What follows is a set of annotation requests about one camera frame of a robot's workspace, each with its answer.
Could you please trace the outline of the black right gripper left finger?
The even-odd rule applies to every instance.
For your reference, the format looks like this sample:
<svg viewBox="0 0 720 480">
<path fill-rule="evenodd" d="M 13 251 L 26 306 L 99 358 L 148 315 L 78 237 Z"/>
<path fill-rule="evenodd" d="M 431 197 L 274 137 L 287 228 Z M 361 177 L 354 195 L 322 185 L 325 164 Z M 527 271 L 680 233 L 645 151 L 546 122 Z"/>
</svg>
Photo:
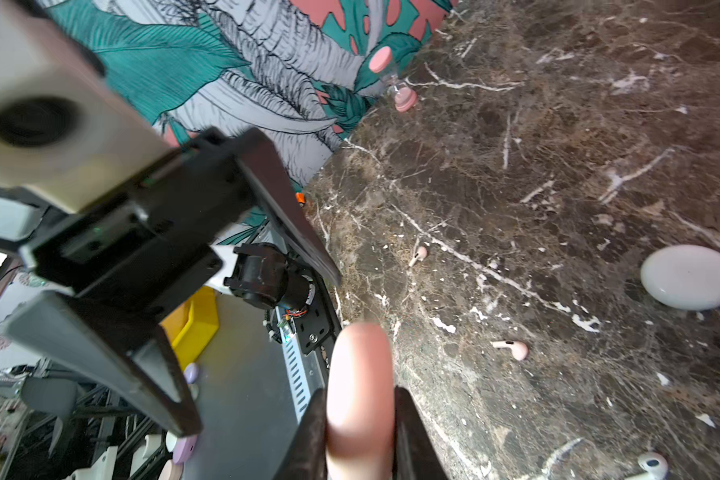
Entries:
<svg viewBox="0 0 720 480">
<path fill-rule="evenodd" d="M 316 390 L 301 418 L 275 480 L 327 480 L 325 388 Z"/>
</svg>

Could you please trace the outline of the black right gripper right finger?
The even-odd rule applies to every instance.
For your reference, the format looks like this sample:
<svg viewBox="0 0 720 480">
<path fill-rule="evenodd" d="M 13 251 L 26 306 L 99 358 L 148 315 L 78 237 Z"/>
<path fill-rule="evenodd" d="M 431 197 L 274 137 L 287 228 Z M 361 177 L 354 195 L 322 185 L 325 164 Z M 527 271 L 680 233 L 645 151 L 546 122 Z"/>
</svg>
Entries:
<svg viewBox="0 0 720 480">
<path fill-rule="evenodd" d="M 393 478 L 447 480 L 410 392 L 395 387 L 395 445 Z"/>
</svg>

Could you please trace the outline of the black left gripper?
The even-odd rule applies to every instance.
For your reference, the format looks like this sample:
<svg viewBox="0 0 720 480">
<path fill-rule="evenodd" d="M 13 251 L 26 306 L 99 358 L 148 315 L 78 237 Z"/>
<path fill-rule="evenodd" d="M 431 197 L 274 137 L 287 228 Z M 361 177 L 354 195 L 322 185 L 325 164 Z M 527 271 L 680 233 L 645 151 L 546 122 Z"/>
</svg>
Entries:
<svg viewBox="0 0 720 480">
<path fill-rule="evenodd" d="M 211 241 L 254 205 L 307 265 L 341 284 L 271 139 L 257 128 L 237 137 L 211 128 L 22 246 L 35 274 L 78 298 L 43 291 L 0 333 L 107 386 L 177 436 L 201 433 L 163 328 L 126 312 L 170 312 L 184 302 L 221 266 Z"/>
</svg>

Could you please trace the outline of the pink earbud charging case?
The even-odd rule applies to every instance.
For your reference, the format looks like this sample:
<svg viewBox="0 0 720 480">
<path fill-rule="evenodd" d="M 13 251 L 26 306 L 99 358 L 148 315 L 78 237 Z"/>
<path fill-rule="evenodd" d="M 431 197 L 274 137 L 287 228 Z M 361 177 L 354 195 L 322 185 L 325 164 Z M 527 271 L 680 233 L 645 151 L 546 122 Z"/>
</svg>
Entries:
<svg viewBox="0 0 720 480">
<path fill-rule="evenodd" d="M 391 347 L 377 323 L 342 330 L 331 358 L 326 402 L 331 479 L 389 479 L 395 406 Z"/>
</svg>

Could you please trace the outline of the pink earbud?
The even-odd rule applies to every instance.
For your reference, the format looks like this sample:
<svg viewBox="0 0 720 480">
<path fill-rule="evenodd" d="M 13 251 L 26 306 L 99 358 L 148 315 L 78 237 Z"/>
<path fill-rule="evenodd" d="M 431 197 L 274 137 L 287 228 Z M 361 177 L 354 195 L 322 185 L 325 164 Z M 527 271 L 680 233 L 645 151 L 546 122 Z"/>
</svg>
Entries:
<svg viewBox="0 0 720 480">
<path fill-rule="evenodd" d="M 408 267 L 412 268 L 417 263 L 424 261 L 427 258 L 428 254 L 429 251 L 425 245 L 417 246 L 414 250 L 411 260 L 408 263 Z"/>
<path fill-rule="evenodd" d="M 508 349 L 512 357 L 517 361 L 523 361 L 529 355 L 528 346 L 520 341 L 494 341 L 491 343 L 491 346 L 495 349 Z"/>
</svg>

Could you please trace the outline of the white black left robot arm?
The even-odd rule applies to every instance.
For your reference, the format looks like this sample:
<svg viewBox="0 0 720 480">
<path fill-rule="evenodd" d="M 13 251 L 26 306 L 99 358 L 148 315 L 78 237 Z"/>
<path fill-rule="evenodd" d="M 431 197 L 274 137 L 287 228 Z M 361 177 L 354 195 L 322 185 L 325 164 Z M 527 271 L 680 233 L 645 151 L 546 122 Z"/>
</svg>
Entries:
<svg viewBox="0 0 720 480">
<path fill-rule="evenodd" d="M 211 128 L 25 245 L 24 262 L 53 288 L 18 306 L 0 332 L 173 433 L 197 434 L 202 421 L 161 323 L 221 270 L 212 241 L 252 208 L 290 252 L 238 247 L 223 281 L 234 295 L 260 309 L 295 308 L 317 290 L 304 268 L 340 281 L 270 138 Z"/>
</svg>

